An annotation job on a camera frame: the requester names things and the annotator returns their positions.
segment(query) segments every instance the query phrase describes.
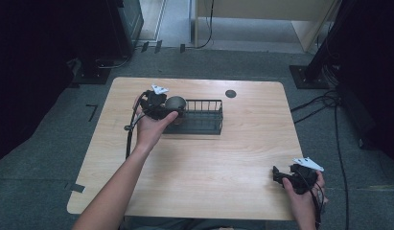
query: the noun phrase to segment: black stand base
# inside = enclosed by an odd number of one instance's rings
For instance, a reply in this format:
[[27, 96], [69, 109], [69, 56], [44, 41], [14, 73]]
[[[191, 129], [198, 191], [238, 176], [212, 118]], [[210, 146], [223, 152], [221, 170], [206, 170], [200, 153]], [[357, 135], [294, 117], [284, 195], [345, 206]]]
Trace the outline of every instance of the black stand base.
[[106, 84], [110, 69], [97, 69], [96, 73], [84, 74], [80, 68], [72, 80], [72, 84]]
[[290, 72], [298, 89], [329, 89], [328, 82], [321, 75], [314, 80], [308, 80], [305, 76], [306, 69], [307, 66], [290, 65]]

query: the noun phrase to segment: floor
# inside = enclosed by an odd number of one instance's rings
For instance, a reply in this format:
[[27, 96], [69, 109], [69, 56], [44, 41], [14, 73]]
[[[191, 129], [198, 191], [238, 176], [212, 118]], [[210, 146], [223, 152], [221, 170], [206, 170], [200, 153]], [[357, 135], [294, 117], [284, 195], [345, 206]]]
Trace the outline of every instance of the floor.
[[[141, 33], [141, 41], [151, 43], [162, 40], [162, 47], [193, 47], [191, 28], [189, 21], [189, 1], [165, 0], [161, 7], [160, 2], [141, 0], [145, 25], [160, 23], [154, 31], [154, 39], [143, 38], [143, 34], [149, 33], [150, 28], [145, 27]], [[299, 43], [298, 37], [290, 21], [264, 20], [264, 19], [230, 19], [213, 18], [212, 37], [207, 42], [210, 34], [209, 18], [200, 18], [199, 21], [199, 45], [205, 43], [204, 49], [231, 50], [231, 51], [263, 51], [275, 53], [305, 53]], [[319, 42], [328, 32], [329, 23], [325, 25], [319, 36]], [[315, 54], [318, 44], [314, 44], [309, 53]]]

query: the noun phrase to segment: forearm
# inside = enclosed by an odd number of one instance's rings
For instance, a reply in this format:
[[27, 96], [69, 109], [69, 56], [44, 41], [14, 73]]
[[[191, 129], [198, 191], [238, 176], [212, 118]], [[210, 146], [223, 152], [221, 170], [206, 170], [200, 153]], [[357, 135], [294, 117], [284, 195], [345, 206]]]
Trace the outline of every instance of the forearm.
[[117, 229], [149, 153], [135, 148], [86, 207], [73, 229]]

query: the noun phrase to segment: gray carpet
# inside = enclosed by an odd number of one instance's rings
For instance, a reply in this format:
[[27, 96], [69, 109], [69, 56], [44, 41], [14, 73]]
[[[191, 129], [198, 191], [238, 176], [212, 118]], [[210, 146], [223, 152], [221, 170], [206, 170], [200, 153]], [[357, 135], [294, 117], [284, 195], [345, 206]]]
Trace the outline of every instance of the gray carpet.
[[[125, 66], [113, 69], [106, 85], [68, 88], [44, 118], [34, 136], [0, 161], [0, 229], [69, 229], [78, 216], [66, 205], [108, 89], [116, 77], [179, 78], [238, 81], [279, 81], [290, 107], [310, 101], [326, 90], [298, 90], [290, 64], [310, 63], [311, 55], [265, 52], [162, 49], [136, 51]], [[98, 109], [92, 121], [93, 107]], [[314, 104], [293, 113], [297, 120], [319, 108]], [[394, 162], [383, 153], [358, 148], [345, 109], [337, 110], [343, 166], [349, 185], [350, 229], [394, 229]], [[336, 150], [335, 118], [325, 109], [296, 125], [304, 156], [325, 168], [330, 203], [323, 229], [344, 229], [345, 193]], [[297, 229], [293, 221], [269, 221], [269, 229]]]

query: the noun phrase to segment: hand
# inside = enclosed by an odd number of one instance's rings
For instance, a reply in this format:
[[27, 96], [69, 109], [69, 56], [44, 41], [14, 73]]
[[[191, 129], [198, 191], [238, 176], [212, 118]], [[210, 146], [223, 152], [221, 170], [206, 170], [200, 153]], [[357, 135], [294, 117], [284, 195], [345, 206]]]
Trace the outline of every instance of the hand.
[[[322, 173], [317, 171], [316, 174], [318, 178], [316, 183], [322, 189], [324, 195], [324, 203], [328, 202], [325, 197], [325, 181], [323, 179]], [[286, 189], [287, 195], [290, 198], [290, 206], [292, 214], [294, 215], [298, 226], [300, 229], [315, 229], [315, 206], [313, 204], [313, 197], [310, 191], [307, 191], [303, 195], [298, 195], [295, 193], [290, 181], [287, 178], [283, 178], [284, 188]], [[319, 188], [315, 184], [313, 187], [313, 194], [318, 195]]]
[[[141, 114], [140, 107], [137, 108], [136, 114]], [[135, 148], [149, 153], [155, 144], [157, 144], [166, 126], [175, 120], [176, 116], [178, 116], [177, 112], [171, 112], [167, 117], [159, 121], [148, 116], [141, 118], [137, 123], [137, 142]]]

